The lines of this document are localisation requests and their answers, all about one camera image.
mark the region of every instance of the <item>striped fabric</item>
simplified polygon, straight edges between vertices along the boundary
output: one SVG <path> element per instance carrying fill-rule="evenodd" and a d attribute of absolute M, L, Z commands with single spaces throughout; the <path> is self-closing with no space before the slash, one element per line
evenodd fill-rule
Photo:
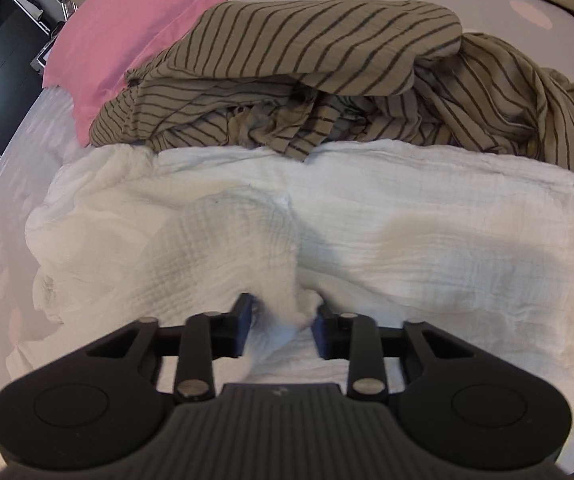
<path fill-rule="evenodd" d="M 574 172 L 574 83 L 427 2 L 226 2 L 128 73 L 95 146 L 269 146 L 400 139 Z"/>

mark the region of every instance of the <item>ribbed black plate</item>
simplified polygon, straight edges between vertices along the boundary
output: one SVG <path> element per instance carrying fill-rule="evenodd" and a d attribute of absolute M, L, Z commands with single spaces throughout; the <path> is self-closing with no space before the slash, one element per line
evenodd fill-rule
<path fill-rule="evenodd" d="M 335 384 L 230 384 L 216 399 L 182 404 L 142 449 L 80 472 L 12 465 L 0 480 L 554 480 L 553 463 L 517 472 L 452 465 L 416 446 L 382 404 Z"/>

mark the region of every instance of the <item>metal pin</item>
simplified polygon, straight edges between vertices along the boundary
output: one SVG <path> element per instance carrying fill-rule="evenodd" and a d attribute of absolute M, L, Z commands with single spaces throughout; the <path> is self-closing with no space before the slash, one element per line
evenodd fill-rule
<path fill-rule="evenodd" d="M 209 384 L 200 379 L 188 379 L 178 383 L 176 390 L 186 399 L 204 396 L 209 391 Z"/>
<path fill-rule="evenodd" d="M 385 389 L 385 384 L 373 378 L 358 379 L 353 384 L 353 390 L 362 395 L 378 395 Z"/>

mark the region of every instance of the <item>white muslin blanket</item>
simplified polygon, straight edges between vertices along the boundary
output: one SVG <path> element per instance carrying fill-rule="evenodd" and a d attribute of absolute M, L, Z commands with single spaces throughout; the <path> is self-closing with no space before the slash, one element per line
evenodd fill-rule
<path fill-rule="evenodd" d="M 319 359 L 301 330 L 316 290 L 384 326 L 427 320 L 550 381 L 574 412 L 574 175 L 555 166 L 390 140 L 305 163 L 107 146 L 61 170 L 26 235 L 36 307 L 62 325 L 18 346 L 13 376 L 136 317 L 183 323 L 245 291 L 265 309 L 244 359 L 215 364 L 219 384 L 342 384 L 347 363 Z M 559 464 L 574 470 L 574 428 Z"/>

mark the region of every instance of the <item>pink pillow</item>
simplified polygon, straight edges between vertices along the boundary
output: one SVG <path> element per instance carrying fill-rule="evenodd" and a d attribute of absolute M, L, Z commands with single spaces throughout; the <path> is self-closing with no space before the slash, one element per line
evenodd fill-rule
<path fill-rule="evenodd" d="M 205 10 L 224 1 L 85 1 L 58 35 L 43 76 L 43 88 L 71 94 L 83 146 L 100 108 L 126 87 L 125 72 L 180 40 Z"/>

